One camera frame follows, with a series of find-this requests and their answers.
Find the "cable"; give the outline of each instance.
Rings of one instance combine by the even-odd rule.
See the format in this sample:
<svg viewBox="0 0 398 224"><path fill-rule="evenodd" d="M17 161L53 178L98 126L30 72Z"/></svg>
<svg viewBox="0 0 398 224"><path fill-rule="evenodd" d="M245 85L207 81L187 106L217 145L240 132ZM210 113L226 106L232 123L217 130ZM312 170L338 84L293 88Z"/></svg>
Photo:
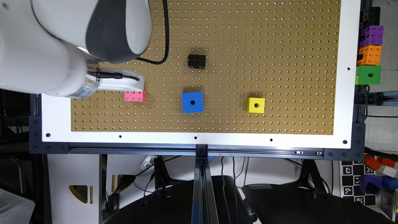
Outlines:
<svg viewBox="0 0 398 224"><path fill-rule="evenodd" d="M145 200L145 204L146 204L146 205L148 204L148 201L147 201L147 198L146 198L146 196L145 196L145 192L147 192L148 185L149 185L149 183L150 183L153 179L154 179L154 175L152 175L152 176L150 177L150 179L149 179L149 181L148 181L148 184L146 185L146 187L145 187L145 189L144 189L144 200Z"/></svg>
<svg viewBox="0 0 398 224"><path fill-rule="evenodd" d="M228 208L228 203L226 202L226 197L225 197L225 180L224 180L224 164L223 164L223 159L224 156L221 158L221 179L223 179L223 196L224 196L224 202L226 206L226 213L228 215L228 221L229 224L231 224L231 217L229 215L229 208Z"/></svg>
<svg viewBox="0 0 398 224"><path fill-rule="evenodd" d="M150 192L150 191L148 191L148 190L144 190L144 189L138 187L137 184L136 184L135 182L133 182L133 184L134 184L134 186L136 186L138 189L140 189L140 190L142 190L142 191L144 191L144 192L152 193L152 192Z"/></svg>
<svg viewBox="0 0 398 224"><path fill-rule="evenodd" d="M331 194L333 195L333 188L335 186L334 180L335 180L335 171L333 168L333 161L330 161L331 164Z"/></svg>
<svg viewBox="0 0 398 224"><path fill-rule="evenodd" d="M366 115L369 118L398 118L398 116L374 116L374 115Z"/></svg>
<svg viewBox="0 0 398 224"><path fill-rule="evenodd" d="M244 181L243 181L243 185L246 186L246 176L248 175L248 168L249 168L249 159L250 157L248 157L248 162L246 164L246 171L244 173Z"/></svg>
<svg viewBox="0 0 398 224"><path fill-rule="evenodd" d="M175 157L173 157L173 158L166 159L166 160L164 160L163 162L168 162L168 161L171 161L171 160L176 159L176 158L178 158L178 157L181 157L181 156L175 156ZM133 176L138 177L139 175L143 174L145 171L149 170L149 169L150 169L151 167L153 167L154 165L155 165L155 164L149 166L148 168L144 169L144 170L141 171L140 173L138 173L138 174L136 174L136 175L133 175ZM119 183L118 186L116 187L116 189L115 189L115 191L114 191L115 193L118 192L119 186L120 186L120 185L121 185L121 184Z"/></svg>
<svg viewBox="0 0 398 224"><path fill-rule="evenodd" d="M297 164L297 165L299 165L299 166L305 168L305 167L303 166L303 164L299 164L299 163L296 162L296 161L293 161L293 160L291 160L291 159L286 159L286 160L288 160L288 161L290 161L290 162L293 162L293 163L295 163L295 164ZM329 194L331 194L331 193L330 193L329 185L326 183L326 181L325 181L320 175L317 175L317 176L318 176L319 178L321 178L322 182L326 185L326 188L328 189Z"/></svg>
<svg viewBox="0 0 398 224"><path fill-rule="evenodd" d="M129 75L123 75L122 73L119 72L101 72L101 71L96 71L96 72L88 72L87 74L95 77L95 78L114 78L114 79L122 79L122 78L131 78L137 82L139 82L139 78L137 77L132 77Z"/></svg>
<svg viewBox="0 0 398 224"><path fill-rule="evenodd" d="M163 0L163 12L164 12L164 30L165 30L165 51L164 56L161 61L153 61L146 58L138 57L136 60L141 62L153 63L154 65L161 65L166 62L167 57L169 56L169 49L170 49L170 27L169 27L169 9L167 8L167 0Z"/></svg>
<svg viewBox="0 0 398 224"><path fill-rule="evenodd" d="M232 166L233 166L233 174L234 174L234 197L235 197L235 206L236 206L236 224L238 224L238 218L239 218L239 210L238 210L238 200L236 199L236 191L235 191L235 186L236 186L236 176L235 176L235 157L232 157Z"/></svg>
<svg viewBox="0 0 398 224"><path fill-rule="evenodd" d="M243 173L244 162L245 162L245 161L246 161L246 157L243 159L242 170L241 170L241 172L236 176L236 178L238 178L238 177Z"/></svg>
<svg viewBox="0 0 398 224"><path fill-rule="evenodd" d="M379 152L379 151L370 149L368 147L365 147L365 153L369 156L380 156L380 157L398 162L398 155L396 155L396 154L388 154L385 152Z"/></svg>
<svg viewBox="0 0 398 224"><path fill-rule="evenodd" d="M178 157L181 157L181 156L175 156L175 157L173 157L173 158L166 159L166 160L163 161L163 162L168 162L168 161L171 161L171 160L176 159L176 158L178 158ZM139 175L143 174L145 171L149 170L149 169L150 169L151 167L153 167L154 165L151 165L150 167L148 167L148 168L144 169L143 171L141 171L140 173L136 174L136 177L138 177Z"/></svg>

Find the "pegboard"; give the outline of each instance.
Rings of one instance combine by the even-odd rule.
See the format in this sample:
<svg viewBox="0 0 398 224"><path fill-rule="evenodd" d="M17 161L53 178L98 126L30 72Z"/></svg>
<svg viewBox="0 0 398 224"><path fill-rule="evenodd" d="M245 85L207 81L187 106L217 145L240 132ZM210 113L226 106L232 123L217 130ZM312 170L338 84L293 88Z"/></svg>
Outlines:
<svg viewBox="0 0 398 224"><path fill-rule="evenodd" d="M161 1L149 1L153 34L143 57L161 60ZM164 65L131 61L145 77L146 102L119 91L71 100L71 131L333 134L339 1L169 1L170 55ZM188 68L188 55L206 68ZM183 114L181 94L202 91L205 111ZM264 114L246 111L266 99Z"/></svg>

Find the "metal frame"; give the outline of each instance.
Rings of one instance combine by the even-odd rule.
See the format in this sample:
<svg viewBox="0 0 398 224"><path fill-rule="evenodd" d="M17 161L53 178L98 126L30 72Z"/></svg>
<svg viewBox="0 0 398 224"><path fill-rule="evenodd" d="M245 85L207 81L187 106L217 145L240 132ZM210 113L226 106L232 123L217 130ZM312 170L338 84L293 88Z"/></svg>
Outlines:
<svg viewBox="0 0 398 224"><path fill-rule="evenodd" d="M357 86L357 93L364 93ZM83 143L43 142L41 97L31 97L32 116L29 118L29 150L34 154L161 154L195 156L196 144L134 144L134 143ZM209 156L249 156L292 159L324 159L342 161L363 160L364 153L364 106L354 106L351 147L349 149L309 147L259 147L208 145Z"/></svg>
<svg viewBox="0 0 398 224"><path fill-rule="evenodd" d="M218 224L207 145L197 145L193 180L192 224Z"/></svg>

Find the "stacked blocks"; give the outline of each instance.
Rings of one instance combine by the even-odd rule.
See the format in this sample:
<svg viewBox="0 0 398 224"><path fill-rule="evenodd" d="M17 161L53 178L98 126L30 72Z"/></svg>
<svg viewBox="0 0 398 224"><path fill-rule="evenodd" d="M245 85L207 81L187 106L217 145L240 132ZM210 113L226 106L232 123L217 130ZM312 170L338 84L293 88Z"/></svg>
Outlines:
<svg viewBox="0 0 398 224"><path fill-rule="evenodd" d="M361 65L380 65L381 46L369 45L362 47L359 54L363 55L363 59L358 60L357 66Z"/></svg>
<svg viewBox="0 0 398 224"><path fill-rule="evenodd" d="M380 24L380 7L369 7L361 11L359 18L359 28L364 29L369 26Z"/></svg>
<svg viewBox="0 0 398 224"><path fill-rule="evenodd" d="M361 175L359 191L365 194L380 194L383 179L372 175Z"/></svg>
<svg viewBox="0 0 398 224"><path fill-rule="evenodd" d="M388 175L390 177L395 177L397 174L397 170L386 165L381 165L380 168L377 170L378 172Z"/></svg>
<svg viewBox="0 0 398 224"><path fill-rule="evenodd" d="M392 168L394 168L394 166L396 165L395 161L392 161L392 160L389 160L389 159L386 159L386 158L383 158L380 156L377 158L377 161L380 162L382 165L389 166Z"/></svg>
<svg viewBox="0 0 398 224"><path fill-rule="evenodd" d="M380 84L380 65L361 65L356 67L355 85Z"/></svg>
<svg viewBox="0 0 398 224"><path fill-rule="evenodd" d="M147 100L147 92L144 91L125 91L124 101L145 102Z"/></svg>
<svg viewBox="0 0 398 224"><path fill-rule="evenodd" d="M368 155L365 155L363 164L365 164L367 167L369 167L372 170L380 172L384 175L388 175L390 177L395 177L395 175L397 174L397 171L398 171L389 166L382 165L380 162L378 162L373 157L368 156Z"/></svg>
<svg viewBox="0 0 398 224"><path fill-rule="evenodd" d="M383 44L384 26L369 26L361 31L359 47Z"/></svg>
<svg viewBox="0 0 398 224"><path fill-rule="evenodd" d="M266 99L264 98L248 98L248 112L249 113L264 113L266 107Z"/></svg>
<svg viewBox="0 0 398 224"><path fill-rule="evenodd" d="M182 93L181 97L183 113L204 112L202 92Z"/></svg>
<svg viewBox="0 0 398 224"><path fill-rule="evenodd" d="M378 170L381 166L380 162L375 160L373 157L365 155L363 164L369 167L372 170Z"/></svg>

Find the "orange block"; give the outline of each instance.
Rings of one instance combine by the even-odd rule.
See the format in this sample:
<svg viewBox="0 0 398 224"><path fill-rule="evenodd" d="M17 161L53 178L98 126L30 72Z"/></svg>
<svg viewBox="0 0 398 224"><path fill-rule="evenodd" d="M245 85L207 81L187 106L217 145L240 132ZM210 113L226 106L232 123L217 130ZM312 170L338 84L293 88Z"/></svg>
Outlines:
<svg viewBox="0 0 398 224"><path fill-rule="evenodd" d="M369 167L372 170L378 170L381 166L381 163L375 160L373 157L365 155L363 164Z"/></svg>
<svg viewBox="0 0 398 224"><path fill-rule="evenodd" d="M363 47L359 50L359 54L362 55L366 52L373 52L373 53L379 53L381 54L382 46L376 46L376 45L369 45L366 47Z"/></svg>
<svg viewBox="0 0 398 224"><path fill-rule="evenodd" d="M377 161L380 162L382 165L386 165L386 166L389 166L392 168L394 168L394 166L396 165L395 161L392 161L392 160L389 160L389 159L386 159L386 158L383 158L380 156L377 158Z"/></svg>
<svg viewBox="0 0 398 224"><path fill-rule="evenodd" d="M374 57L364 57L362 59L362 65L380 65L380 59Z"/></svg>

